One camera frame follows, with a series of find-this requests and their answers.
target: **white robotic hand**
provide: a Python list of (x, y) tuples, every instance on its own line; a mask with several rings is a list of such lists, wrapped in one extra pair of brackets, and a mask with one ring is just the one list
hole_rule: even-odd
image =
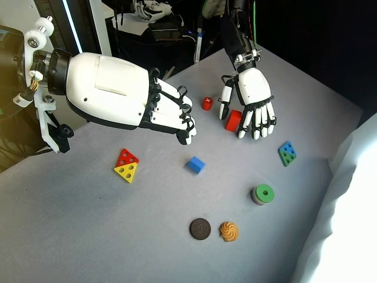
[[(57, 64), (64, 51), (59, 52)], [(157, 69), (148, 74), (133, 63), (100, 54), (81, 53), (66, 62), (67, 102), (80, 116), (105, 126), (176, 134), (181, 144), (191, 144), (196, 128), (185, 87), (161, 81)]]
[(171, 14), (171, 6), (154, 0), (133, 0), (135, 14), (149, 23)]
[(220, 115), (225, 119), (229, 112), (232, 89), (235, 86), (241, 105), (244, 106), (238, 137), (242, 139), (250, 130), (257, 140), (260, 136), (272, 134), (276, 125), (276, 117), (272, 107), (270, 86), (263, 73), (257, 68), (248, 68), (236, 76), (224, 75), (221, 78), (225, 84), (221, 95)]

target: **green cable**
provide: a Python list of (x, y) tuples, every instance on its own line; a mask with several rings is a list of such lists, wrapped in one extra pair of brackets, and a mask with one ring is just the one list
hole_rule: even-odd
[(254, 29), (254, 47), (255, 49), (258, 49), (257, 48), (257, 29), (256, 29), (256, 16), (255, 16), (255, 2), (256, 0), (254, 0), (254, 4), (253, 4), (253, 29)]

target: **green ring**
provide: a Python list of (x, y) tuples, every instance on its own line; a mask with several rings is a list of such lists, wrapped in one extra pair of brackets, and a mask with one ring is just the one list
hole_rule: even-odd
[(275, 197), (273, 189), (266, 184), (262, 184), (256, 187), (255, 195), (257, 196), (258, 200), (260, 200), (263, 203), (269, 203)]

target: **blue cube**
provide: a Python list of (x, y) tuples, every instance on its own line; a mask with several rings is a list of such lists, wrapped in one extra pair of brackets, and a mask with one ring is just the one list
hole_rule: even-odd
[(190, 162), (188, 163), (188, 166), (193, 171), (199, 174), (204, 169), (206, 164), (203, 161), (201, 161), (198, 157), (194, 156), (193, 158), (191, 158)]

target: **table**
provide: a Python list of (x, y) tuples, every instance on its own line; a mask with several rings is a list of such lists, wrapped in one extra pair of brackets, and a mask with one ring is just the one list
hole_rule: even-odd
[[(169, 79), (186, 85), (198, 135), (190, 146), (147, 129), (88, 123), (66, 154), (29, 157), (0, 175), (0, 282), (288, 282), (331, 173), (328, 158), (362, 111), (264, 50), (260, 69), (275, 95), (272, 136), (239, 140), (218, 120), (232, 65), (223, 50)], [(231, 108), (242, 110), (235, 96)], [(277, 149), (291, 141), (297, 159), (283, 167)], [(133, 184), (113, 167), (125, 147), (140, 159)], [(186, 163), (206, 163), (196, 175)], [(275, 200), (250, 199), (267, 183)], [(211, 235), (191, 237), (206, 218)], [(224, 221), (239, 239), (224, 242)]]

